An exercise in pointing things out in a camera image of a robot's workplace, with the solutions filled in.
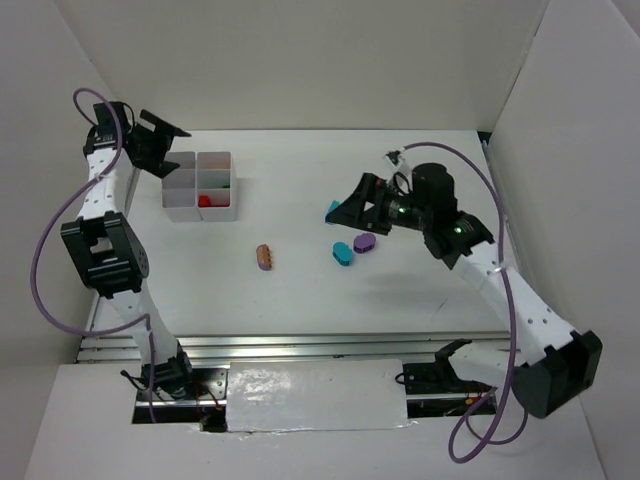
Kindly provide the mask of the red lego brick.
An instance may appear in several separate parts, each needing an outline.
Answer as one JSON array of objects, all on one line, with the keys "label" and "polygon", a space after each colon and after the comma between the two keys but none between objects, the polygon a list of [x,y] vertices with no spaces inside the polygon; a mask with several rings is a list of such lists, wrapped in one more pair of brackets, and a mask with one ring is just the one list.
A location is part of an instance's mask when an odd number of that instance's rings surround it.
[{"label": "red lego brick", "polygon": [[212,203],[210,197],[207,196],[207,195],[200,195],[198,197],[198,207],[199,208],[211,208],[211,207],[213,207],[213,203]]}]

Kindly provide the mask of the purple top brown lego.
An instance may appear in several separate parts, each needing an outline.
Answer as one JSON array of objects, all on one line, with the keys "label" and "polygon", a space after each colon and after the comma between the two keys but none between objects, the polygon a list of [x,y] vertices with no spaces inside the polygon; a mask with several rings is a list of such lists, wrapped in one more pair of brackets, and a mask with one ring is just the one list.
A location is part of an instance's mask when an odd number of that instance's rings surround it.
[{"label": "purple top brown lego", "polygon": [[272,253],[267,244],[261,244],[256,248],[256,260],[258,267],[262,271],[271,271],[273,269]]}]

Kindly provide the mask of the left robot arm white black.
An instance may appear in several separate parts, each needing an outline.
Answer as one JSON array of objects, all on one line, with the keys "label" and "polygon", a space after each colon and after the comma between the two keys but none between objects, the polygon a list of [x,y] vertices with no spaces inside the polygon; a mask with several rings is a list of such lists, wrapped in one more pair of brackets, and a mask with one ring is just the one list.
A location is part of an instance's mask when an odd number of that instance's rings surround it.
[{"label": "left robot arm white black", "polygon": [[61,238],[82,283],[114,308],[120,330],[139,349],[141,374],[134,385],[149,396],[164,392],[176,401],[192,399],[191,362],[151,297],[146,250],[116,201],[117,163],[163,179],[179,167],[166,158],[174,138],[187,133],[147,110],[134,118],[124,102],[93,109],[96,123],[83,148],[92,185],[76,219],[62,225]]}]

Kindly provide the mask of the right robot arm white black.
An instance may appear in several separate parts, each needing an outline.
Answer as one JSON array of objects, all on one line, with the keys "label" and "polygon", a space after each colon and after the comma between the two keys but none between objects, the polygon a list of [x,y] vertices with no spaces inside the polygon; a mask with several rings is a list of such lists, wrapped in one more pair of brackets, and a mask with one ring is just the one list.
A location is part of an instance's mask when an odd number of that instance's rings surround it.
[{"label": "right robot arm white black", "polygon": [[530,415],[543,419],[594,382],[603,344],[555,314],[513,268],[499,260],[491,232],[459,209],[455,182],[437,163],[415,167],[401,194],[387,181],[362,175],[353,193],[326,216],[333,224],[378,235],[393,227],[422,234],[432,256],[471,285],[516,337],[524,359],[511,390]]}]

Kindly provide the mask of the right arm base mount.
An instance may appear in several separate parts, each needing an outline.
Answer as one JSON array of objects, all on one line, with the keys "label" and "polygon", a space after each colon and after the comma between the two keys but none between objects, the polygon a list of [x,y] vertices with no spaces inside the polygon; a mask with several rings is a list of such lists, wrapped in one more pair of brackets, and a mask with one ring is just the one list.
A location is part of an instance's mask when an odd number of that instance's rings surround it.
[{"label": "right arm base mount", "polygon": [[485,384],[446,373],[435,362],[405,363],[394,380],[404,387],[409,419],[460,417],[490,391]]}]

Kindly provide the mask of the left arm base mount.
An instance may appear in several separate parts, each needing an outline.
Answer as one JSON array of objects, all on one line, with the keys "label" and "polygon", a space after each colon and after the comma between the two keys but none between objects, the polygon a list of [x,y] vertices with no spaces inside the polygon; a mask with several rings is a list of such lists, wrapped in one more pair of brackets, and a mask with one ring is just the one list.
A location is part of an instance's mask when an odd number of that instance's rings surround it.
[{"label": "left arm base mount", "polygon": [[228,368],[196,368],[194,383],[180,398],[160,387],[153,395],[147,390],[136,393],[133,424],[191,424],[203,432],[226,432]]}]

